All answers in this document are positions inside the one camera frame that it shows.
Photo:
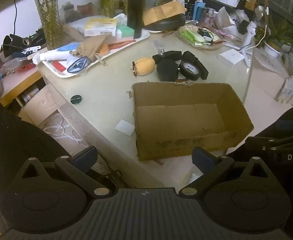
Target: black tape roll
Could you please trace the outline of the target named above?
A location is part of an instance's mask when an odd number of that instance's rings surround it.
[[[181,61],[180,73],[187,79],[196,81],[201,76],[201,71],[193,64],[187,61]]]
[[[200,70],[201,79],[205,80],[208,78],[208,70],[205,68],[202,62],[199,61],[199,59],[194,56],[194,54],[192,54],[189,51],[186,51],[182,55],[182,60],[186,62],[190,62],[192,65],[196,66],[197,69]]]
[[[156,66],[160,81],[175,82],[179,75],[178,65],[174,60],[164,59]]]

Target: brown paper bag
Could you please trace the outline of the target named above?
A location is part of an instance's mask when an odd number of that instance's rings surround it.
[[[85,41],[82,41],[76,51],[82,56],[87,56],[90,60],[95,61],[95,54],[103,41],[109,34],[92,36]]]
[[[177,0],[168,2],[161,6],[153,7],[143,13],[144,25],[160,21],[162,19],[170,18],[174,15],[184,13],[185,8]]]
[[[63,30],[66,34],[70,35],[75,41],[82,42],[85,41],[84,37],[79,33],[79,31],[76,28],[73,28],[71,26],[68,26],[66,24],[63,25]]]

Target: black round container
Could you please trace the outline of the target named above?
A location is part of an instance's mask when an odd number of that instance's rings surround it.
[[[160,81],[175,82],[179,76],[178,65],[174,60],[164,59],[156,66]]]
[[[142,36],[143,10],[145,0],[128,0],[128,27],[134,29],[134,38]]]

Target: white small box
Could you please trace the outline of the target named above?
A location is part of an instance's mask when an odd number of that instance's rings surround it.
[[[229,67],[233,67],[235,64],[239,63],[244,59],[244,56],[237,52],[235,49],[230,49],[226,52],[223,52],[217,56],[219,60],[225,63]]]
[[[117,19],[91,18],[84,27],[84,36],[111,34],[115,36]]]

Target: plastic wrap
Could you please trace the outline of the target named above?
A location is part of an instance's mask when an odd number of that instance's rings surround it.
[[[190,42],[188,39],[183,37],[182,32],[186,29],[191,30],[193,32],[197,32],[197,30],[199,28],[205,28],[208,31],[210,31],[211,33],[213,33],[214,35],[217,36],[218,40],[216,40],[212,45],[201,45],[201,46],[197,46],[194,45],[192,42]],[[198,25],[193,25],[193,24],[186,24],[182,27],[180,27],[177,32],[176,32],[177,36],[179,39],[181,39],[183,42],[185,42],[186,44],[190,45],[191,47],[194,47],[196,49],[203,49],[203,50],[215,50],[218,49],[220,46],[222,46],[224,40],[222,38],[222,36],[220,34],[218,34],[211,26],[201,23]]]

